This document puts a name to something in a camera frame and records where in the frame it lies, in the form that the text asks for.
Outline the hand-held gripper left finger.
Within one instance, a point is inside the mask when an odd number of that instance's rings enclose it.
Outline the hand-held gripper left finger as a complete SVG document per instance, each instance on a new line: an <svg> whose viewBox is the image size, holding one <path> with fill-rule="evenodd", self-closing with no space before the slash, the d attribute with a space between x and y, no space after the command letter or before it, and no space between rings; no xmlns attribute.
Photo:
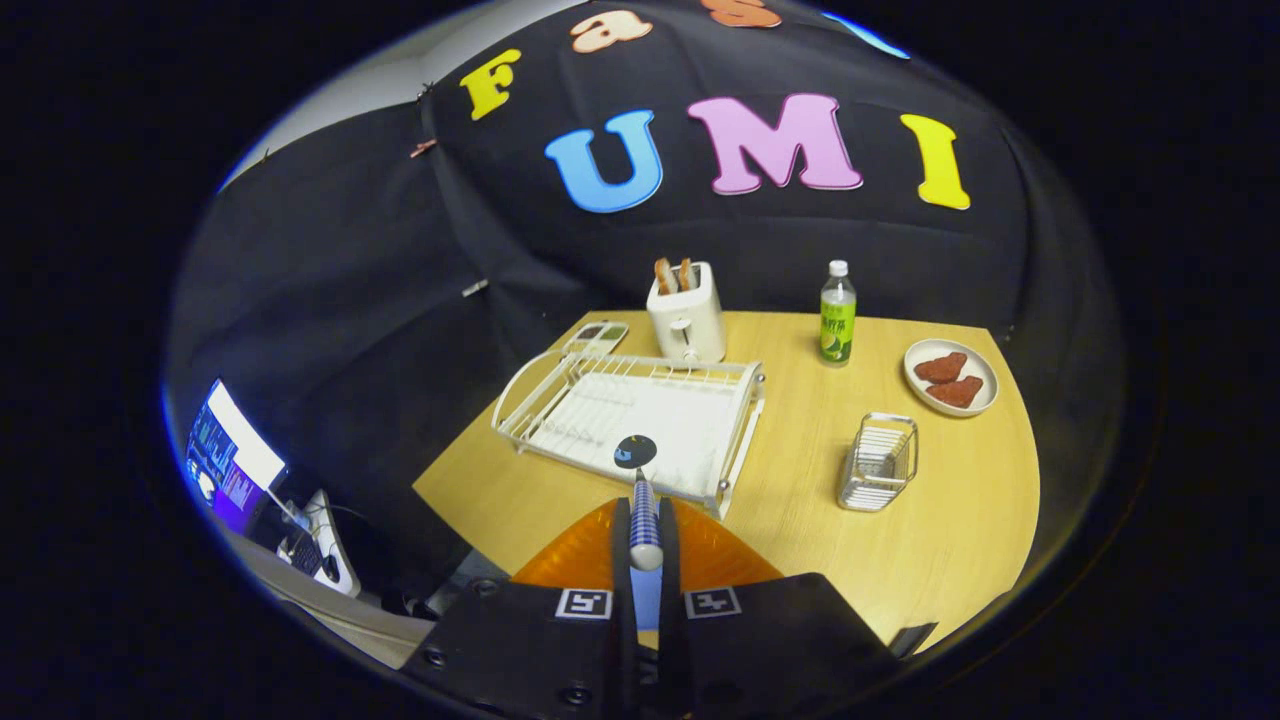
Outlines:
<svg viewBox="0 0 1280 720"><path fill-rule="evenodd" d="M474 582L402 673L477 719L635 719L630 502L603 506L604 583Z"/></svg>

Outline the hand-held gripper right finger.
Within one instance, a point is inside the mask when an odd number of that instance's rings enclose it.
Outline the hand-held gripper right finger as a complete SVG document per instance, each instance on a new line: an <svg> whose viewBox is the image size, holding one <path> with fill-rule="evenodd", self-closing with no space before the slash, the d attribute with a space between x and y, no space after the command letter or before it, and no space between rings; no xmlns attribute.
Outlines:
<svg viewBox="0 0 1280 720"><path fill-rule="evenodd" d="M655 697L676 719L820 719L888 685L901 662L819 573L781 577L687 503L659 511Z"/></svg>

